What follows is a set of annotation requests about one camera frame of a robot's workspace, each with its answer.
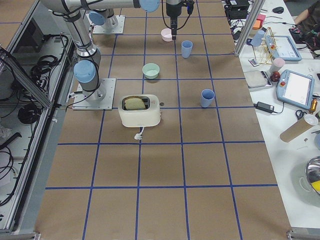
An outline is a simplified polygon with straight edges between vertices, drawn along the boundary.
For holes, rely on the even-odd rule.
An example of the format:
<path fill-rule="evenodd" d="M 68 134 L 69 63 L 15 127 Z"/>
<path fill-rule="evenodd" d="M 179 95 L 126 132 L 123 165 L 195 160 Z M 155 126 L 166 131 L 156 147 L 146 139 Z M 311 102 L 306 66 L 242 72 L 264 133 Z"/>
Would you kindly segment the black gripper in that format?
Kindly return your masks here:
<path fill-rule="evenodd" d="M 182 13 L 181 0 L 166 0 L 166 15 L 170 17 L 170 28 L 172 40 L 175 41 L 178 29 L 178 17 Z"/>

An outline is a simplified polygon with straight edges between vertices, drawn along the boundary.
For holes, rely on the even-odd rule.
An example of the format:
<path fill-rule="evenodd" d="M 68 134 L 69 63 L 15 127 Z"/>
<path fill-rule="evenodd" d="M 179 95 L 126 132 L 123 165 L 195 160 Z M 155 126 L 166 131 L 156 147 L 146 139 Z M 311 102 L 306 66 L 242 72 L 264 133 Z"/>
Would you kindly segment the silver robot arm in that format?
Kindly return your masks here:
<path fill-rule="evenodd" d="M 89 103 L 102 101 L 107 90 L 99 77 L 101 53 L 90 37 L 81 10 L 97 13 L 102 17 L 103 25 L 109 19 L 109 27 L 116 19 L 114 9 L 135 8 L 152 13 L 160 5 L 159 0 L 42 0 L 41 3 L 53 15 L 63 18 L 71 34 L 78 55 L 73 72 L 82 87 L 83 100 Z"/>
<path fill-rule="evenodd" d="M 86 14 L 93 35 L 123 34 L 126 17 L 115 15 L 113 9 L 91 10 Z"/>

